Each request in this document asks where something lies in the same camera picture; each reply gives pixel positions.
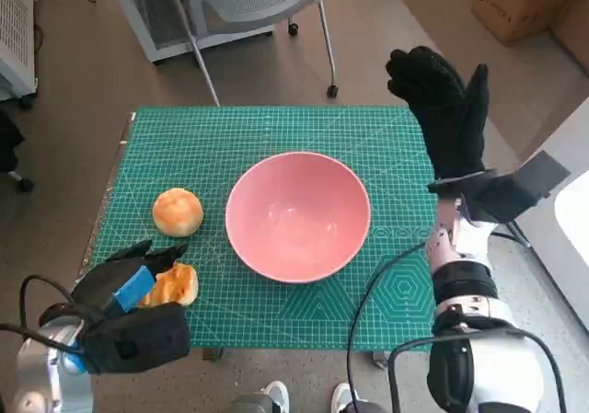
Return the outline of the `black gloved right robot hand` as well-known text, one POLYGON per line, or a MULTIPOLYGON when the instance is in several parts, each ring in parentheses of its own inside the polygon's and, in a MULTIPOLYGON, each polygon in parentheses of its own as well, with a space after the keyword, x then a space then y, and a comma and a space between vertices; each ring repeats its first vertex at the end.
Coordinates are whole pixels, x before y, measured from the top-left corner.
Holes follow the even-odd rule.
POLYGON ((407 102, 420 124, 434 178, 462 178, 483 171, 488 66, 478 64, 464 83, 442 55, 418 46, 408 52, 392 51, 386 70, 387 89, 407 102))

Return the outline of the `black left robot hand, blue tape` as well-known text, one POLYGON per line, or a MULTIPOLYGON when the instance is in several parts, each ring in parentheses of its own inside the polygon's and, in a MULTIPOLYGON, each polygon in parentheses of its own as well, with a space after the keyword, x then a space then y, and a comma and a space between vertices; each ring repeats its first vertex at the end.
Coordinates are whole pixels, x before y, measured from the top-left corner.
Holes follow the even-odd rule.
POLYGON ((71 295, 84 304, 114 317, 128 313, 153 289, 156 275, 172 268, 188 249, 187 244, 151 251, 150 239, 118 250, 94 266, 71 295))

